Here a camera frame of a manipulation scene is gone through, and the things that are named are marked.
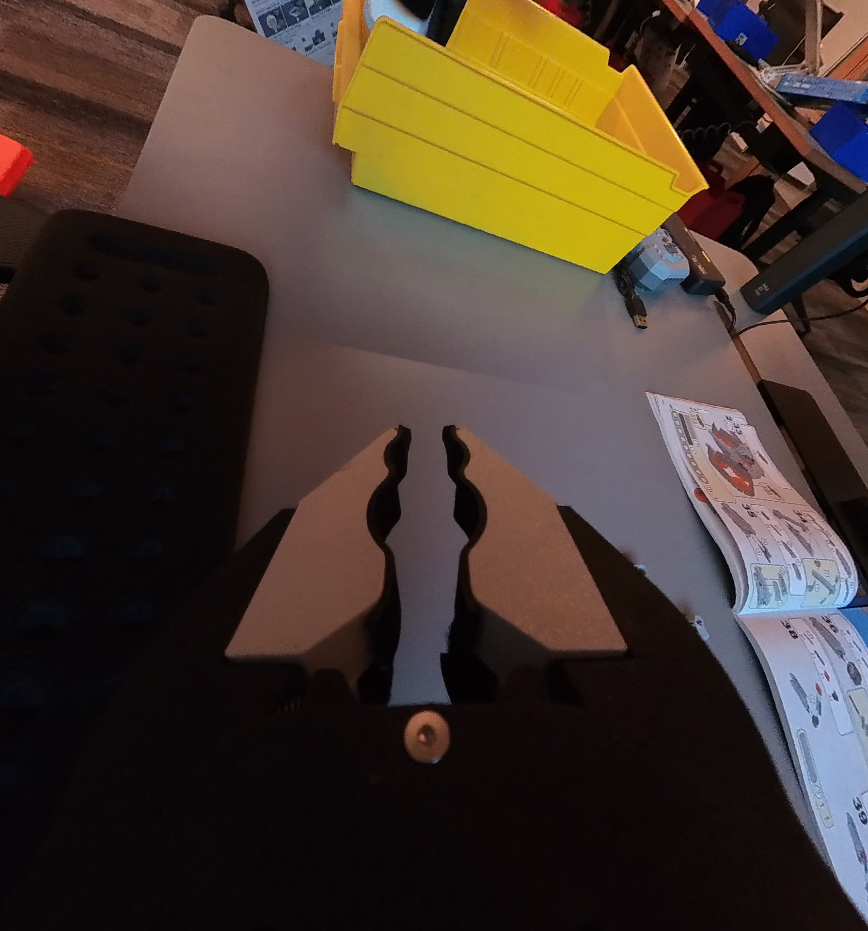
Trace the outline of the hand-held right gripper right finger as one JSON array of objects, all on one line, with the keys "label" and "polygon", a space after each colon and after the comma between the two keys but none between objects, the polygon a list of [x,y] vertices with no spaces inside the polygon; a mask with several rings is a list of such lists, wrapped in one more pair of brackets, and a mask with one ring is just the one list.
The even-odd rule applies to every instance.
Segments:
[{"label": "hand-held right gripper right finger", "polygon": [[451,702],[491,702],[519,669],[625,656],[556,500],[467,428],[442,440],[466,536],[442,655]]}]

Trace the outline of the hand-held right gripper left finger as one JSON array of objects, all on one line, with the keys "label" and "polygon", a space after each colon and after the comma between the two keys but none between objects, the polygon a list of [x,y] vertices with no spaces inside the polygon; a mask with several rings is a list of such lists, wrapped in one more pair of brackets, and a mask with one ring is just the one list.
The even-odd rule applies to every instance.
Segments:
[{"label": "hand-held right gripper left finger", "polygon": [[385,430],[300,500],[228,660],[336,670],[363,702],[390,701],[401,603],[387,538],[410,444],[406,426]]}]

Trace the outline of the yellow plastic bin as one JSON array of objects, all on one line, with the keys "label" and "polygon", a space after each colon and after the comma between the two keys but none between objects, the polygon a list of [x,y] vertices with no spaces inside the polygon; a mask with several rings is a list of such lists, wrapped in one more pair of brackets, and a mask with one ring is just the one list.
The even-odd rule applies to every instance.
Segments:
[{"label": "yellow plastic bin", "polygon": [[707,189],[634,66],[534,2],[467,2],[445,46],[345,2],[333,142],[355,185],[608,273]]}]

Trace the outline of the black-and-white paper leaflet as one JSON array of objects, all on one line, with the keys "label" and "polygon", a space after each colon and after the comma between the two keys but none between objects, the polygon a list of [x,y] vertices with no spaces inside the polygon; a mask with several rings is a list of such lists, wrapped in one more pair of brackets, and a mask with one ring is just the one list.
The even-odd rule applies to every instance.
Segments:
[{"label": "black-and-white paper leaflet", "polygon": [[257,34],[333,66],[342,1],[247,1]]}]

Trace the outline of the open instruction booklet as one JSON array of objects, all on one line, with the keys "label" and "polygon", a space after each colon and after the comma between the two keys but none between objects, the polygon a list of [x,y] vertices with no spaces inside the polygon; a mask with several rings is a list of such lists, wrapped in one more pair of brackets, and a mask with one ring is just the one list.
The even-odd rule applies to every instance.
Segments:
[{"label": "open instruction booklet", "polygon": [[647,398],[733,579],[733,614],[786,730],[823,849],[868,926],[868,645],[843,612],[848,548],[791,486],[742,413]]}]

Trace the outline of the blue storage bin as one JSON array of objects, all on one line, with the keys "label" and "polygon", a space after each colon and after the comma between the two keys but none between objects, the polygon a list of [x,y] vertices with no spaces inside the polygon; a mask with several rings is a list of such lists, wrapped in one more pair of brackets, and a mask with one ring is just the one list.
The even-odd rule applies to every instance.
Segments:
[{"label": "blue storage bin", "polygon": [[856,110],[835,102],[810,134],[842,168],[868,183],[868,123]]},{"label": "blue storage bin", "polygon": [[766,20],[741,1],[700,1],[696,11],[706,17],[717,37],[757,59],[775,49],[779,36]]}]

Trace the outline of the grey battery hub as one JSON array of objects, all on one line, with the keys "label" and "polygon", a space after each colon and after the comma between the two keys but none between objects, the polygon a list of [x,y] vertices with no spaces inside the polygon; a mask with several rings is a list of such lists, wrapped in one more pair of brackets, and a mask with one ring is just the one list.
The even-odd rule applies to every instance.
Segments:
[{"label": "grey battery hub", "polygon": [[659,294],[682,285],[691,268],[684,252],[663,227],[642,239],[622,261],[639,292]]}]

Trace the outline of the red bag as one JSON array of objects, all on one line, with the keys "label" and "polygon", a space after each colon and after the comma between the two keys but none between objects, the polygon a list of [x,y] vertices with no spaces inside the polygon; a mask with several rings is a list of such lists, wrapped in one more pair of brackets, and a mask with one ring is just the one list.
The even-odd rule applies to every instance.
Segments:
[{"label": "red bag", "polygon": [[696,193],[678,211],[678,216],[690,231],[718,241],[741,217],[745,202],[743,193],[719,184]]}]

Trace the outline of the wooden workbench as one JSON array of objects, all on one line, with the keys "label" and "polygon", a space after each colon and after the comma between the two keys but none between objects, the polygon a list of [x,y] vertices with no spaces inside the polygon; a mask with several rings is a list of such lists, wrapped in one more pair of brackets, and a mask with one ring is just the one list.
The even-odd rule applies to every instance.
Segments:
[{"label": "wooden workbench", "polygon": [[815,175],[832,180],[837,190],[861,194],[868,183],[840,166],[822,149],[810,132],[808,119],[796,113],[760,79],[758,70],[746,64],[716,36],[707,19],[694,7],[674,1],[658,2],[684,30],[692,44],[689,63],[692,77],[703,91],[731,114],[740,114],[747,96],[750,105],[770,118],[787,144]]}]

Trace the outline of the black power adapter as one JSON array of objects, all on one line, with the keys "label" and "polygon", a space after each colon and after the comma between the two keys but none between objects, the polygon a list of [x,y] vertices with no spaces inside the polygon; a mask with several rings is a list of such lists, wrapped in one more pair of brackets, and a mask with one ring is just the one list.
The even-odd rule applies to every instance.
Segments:
[{"label": "black power adapter", "polygon": [[684,292],[689,295],[712,296],[723,290],[726,279],[684,225],[680,216],[677,213],[672,214],[663,222],[662,227],[688,264],[689,272],[681,283]]}]

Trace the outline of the flat blue box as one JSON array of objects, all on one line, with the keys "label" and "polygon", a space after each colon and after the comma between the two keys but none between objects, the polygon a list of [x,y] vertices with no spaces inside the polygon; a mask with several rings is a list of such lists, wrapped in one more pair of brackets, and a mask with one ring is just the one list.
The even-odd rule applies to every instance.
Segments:
[{"label": "flat blue box", "polygon": [[782,96],[868,105],[868,81],[788,73],[779,78],[775,90]]}]

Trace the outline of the dark long panel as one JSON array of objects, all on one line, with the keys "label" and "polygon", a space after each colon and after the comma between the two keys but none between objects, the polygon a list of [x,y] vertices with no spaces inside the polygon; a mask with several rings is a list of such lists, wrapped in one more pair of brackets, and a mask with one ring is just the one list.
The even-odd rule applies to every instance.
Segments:
[{"label": "dark long panel", "polygon": [[868,189],[740,288],[743,302],[768,315],[868,252]]}]

